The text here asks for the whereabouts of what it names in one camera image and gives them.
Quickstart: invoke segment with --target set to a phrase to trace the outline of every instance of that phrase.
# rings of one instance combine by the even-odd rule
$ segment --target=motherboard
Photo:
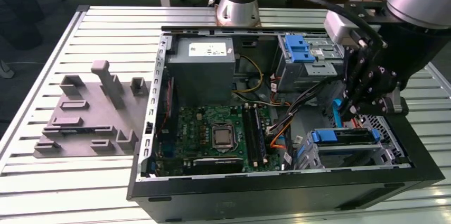
[[[178,136],[161,146],[161,175],[259,172],[281,169],[267,153],[267,106],[181,107]]]

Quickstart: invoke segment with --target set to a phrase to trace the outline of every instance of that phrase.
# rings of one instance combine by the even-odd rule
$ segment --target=green motherboard
[[[171,143],[173,145],[163,146],[163,151],[171,151],[174,154],[171,158],[165,158],[165,161],[158,162],[162,175],[185,175],[179,160],[197,158],[242,158],[245,160],[242,172],[281,169],[277,153],[267,154],[265,164],[255,165],[249,161],[246,142],[249,128],[245,126],[243,109],[245,106],[181,107],[178,139]],[[267,106],[255,110],[265,131],[271,123],[270,110]]]

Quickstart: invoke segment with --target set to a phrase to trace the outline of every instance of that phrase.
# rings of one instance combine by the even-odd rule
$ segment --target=aluminum table
[[[126,200],[133,156],[36,159],[39,141],[66,74],[99,81],[91,62],[109,60],[122,81],[153,80],[163,25],[215,25],[213,8],[80,7],[0,141],[0,224],[154,223]],[[322,29],[326,11],[261,9],[263,26]],[[451,87],[430,64],[402,92],[409,120],[446,180],[367,210],[322,212],[202,223],[451,223]]]

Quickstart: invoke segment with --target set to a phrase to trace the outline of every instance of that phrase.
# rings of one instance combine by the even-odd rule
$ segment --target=motherboard chip
[[[211,128],[213,130],[213,147],[221,152],[227,152],[234,147],[234,125],[222,124]]]
[[[231,143],[231,135],[229,130],[217,130],[214,134],[217,145],[227,145]]]

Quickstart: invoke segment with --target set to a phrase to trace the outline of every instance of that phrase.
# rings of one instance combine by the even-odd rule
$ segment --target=ram slot
[[[267,150],[258,109],[245,106],[242,111],[249,163],[258,167],[259,164],[267,163]]]
[[[259,111],[258,108],[254,107],[254,130],[255,130],[255,135],[257,135],[257,145],[259,147],[258,150],[258,159],[259,163],[267,163],[267,147],[266,147],[266,137],[263,135],[263,129],[262,129],[262,123],[261,123],[261,117],[259,117]]]

